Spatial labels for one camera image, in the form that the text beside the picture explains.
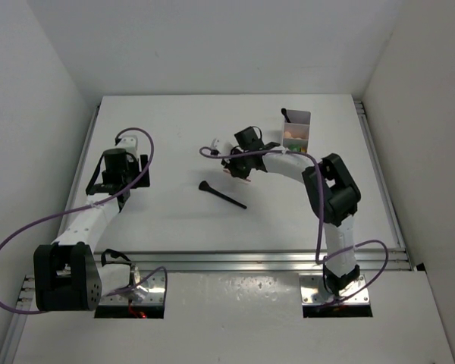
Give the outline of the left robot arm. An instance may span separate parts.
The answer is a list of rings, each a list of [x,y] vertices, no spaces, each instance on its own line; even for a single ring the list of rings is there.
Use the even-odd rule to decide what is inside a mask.
[[[86,186],[86,208],[49,245],[33,254],[37,308],[45,312],[93,311],[101,298],[128,287],[131,262],[97,265],[94,251],[135,188],[149,187],[149,158],[125,148],[102,153]]]

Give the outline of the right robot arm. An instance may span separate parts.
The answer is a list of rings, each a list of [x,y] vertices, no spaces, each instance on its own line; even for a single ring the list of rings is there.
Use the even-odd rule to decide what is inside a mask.
[[[323,265],[325,289],[338,296],[360,273],[353,226],[361,193],[343,159],[332,153],[318,161],[279,143],[264,143],[253,127],[234,136],[237,145],[219,152],[224,156],[221,164],[232,177],[247,179],[257,170],[288,177],[305,187],[319,220],[315,260]]]

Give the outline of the large black makeup brush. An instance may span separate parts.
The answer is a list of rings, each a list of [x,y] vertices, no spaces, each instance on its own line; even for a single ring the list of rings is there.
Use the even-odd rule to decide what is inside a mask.
[[[240,207],[242,209],[247,209],[247,206],[244,205],[241,202],[236,201],[235,199],[232,199],[231,197],[217,191],[213,187],[209,185],[209,183],[206,180],[203,180],[199,183],[198,189],[207,193],[211,193],[213,196],[216,196],[226,202],[229,202],[237,207]]]

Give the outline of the green tube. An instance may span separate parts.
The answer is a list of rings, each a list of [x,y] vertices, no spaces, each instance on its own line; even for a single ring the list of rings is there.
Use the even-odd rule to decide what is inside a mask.
[[[299,144],[289,144],[287,146],[287,148],[290,150],[290,151],[294,151],[294,152],[301,152],[302,151],[302,146],[299,145]]]

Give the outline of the black brush pink handle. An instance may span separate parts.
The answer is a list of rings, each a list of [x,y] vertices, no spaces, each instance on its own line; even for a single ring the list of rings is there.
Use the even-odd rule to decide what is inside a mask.
[[[281,109],[281,114],[284,116],[285,122],[287,124],[291,124],[291,119],[289,118],[289,115],[287,113],[287,109],[286,108],[282,108]]]

